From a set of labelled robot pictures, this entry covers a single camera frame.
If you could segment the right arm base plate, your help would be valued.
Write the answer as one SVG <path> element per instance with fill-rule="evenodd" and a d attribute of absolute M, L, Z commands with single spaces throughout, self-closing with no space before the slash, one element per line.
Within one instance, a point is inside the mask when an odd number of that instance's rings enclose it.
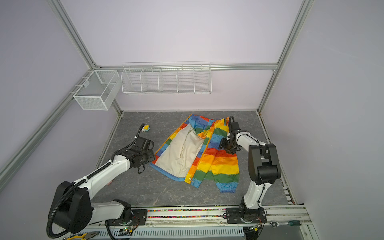
<path fill-rule="evenodd" d="M 264 208 L 241 209 L 226 208 L 223 218 L 228 224 L 264 224 L 267 222 L 267 214 Z"/>

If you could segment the rainbow striped jacket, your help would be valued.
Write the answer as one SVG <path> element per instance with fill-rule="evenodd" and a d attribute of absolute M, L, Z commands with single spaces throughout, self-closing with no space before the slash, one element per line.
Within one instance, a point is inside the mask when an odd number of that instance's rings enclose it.
<path fill-rule="evenodd" d="M 220 148 L 228 137 L 229 122 L 229 118 L 190 115 L 158 149 L 151 167 L 195 188 L 212 180 L 221 193 L 235 193 L 240 178 L 238 157 Z"/>

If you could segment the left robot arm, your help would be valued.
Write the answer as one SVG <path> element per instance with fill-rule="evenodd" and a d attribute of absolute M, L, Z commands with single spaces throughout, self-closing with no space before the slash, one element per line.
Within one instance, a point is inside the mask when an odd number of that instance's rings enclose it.
<path fill-rule="evenodd" d="M 138 174 L 145 165 L 155 160 L 154 142 L 137 133 L 131 143 L 115 151 L 105 164 L 90 174 L 74 181 L 62 182 L 56 189 L 48 214 L 47 236 L 57 239 L 68 233 L 78 233 L 90 224 L 116 221 L 129 225 L 137 216 L 125 201 L 92 203 L 94 196 L 120 174 L 137 169 Z"/>

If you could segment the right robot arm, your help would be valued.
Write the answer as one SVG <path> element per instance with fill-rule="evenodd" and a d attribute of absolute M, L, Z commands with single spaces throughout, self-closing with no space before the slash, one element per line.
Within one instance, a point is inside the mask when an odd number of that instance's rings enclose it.
<path fill-rule="evenodd" d="M 243 131 L 233 116 L 229 117 L 229 136 L 222 140 L 220 149 L 235 154 L 241 148 L 248 152 L 248 172 L 251 179 L 247 193 L 238 207 L 226 208 L 223 218 L 228 224 L 265 224 L 267 209 L 262 200 L 268 188 L 281 178 L 281 166 L 274 144 L 259 141 Z"/>

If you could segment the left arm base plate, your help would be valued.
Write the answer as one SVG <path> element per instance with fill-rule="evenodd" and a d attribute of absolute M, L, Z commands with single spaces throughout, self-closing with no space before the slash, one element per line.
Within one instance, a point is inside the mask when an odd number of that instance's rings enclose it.
<path fill-rule="evenodd" d="M 125 211 L 123 215 L 116 220 L 107 220 L 109 226 L 144 226 L 147 220 L 148 210 L 133 209 Z"/>

